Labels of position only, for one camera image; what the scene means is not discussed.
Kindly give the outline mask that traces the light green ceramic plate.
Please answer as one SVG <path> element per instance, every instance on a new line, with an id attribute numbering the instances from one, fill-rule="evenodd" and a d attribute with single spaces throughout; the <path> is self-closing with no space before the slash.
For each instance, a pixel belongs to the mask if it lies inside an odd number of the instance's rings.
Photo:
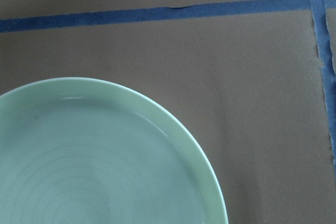
<path id="1" fill-rule="evenodd" d="M 227 223 L 200 145 L 165 108 L 90 78 L 1 95 L 1 223 Z"/>

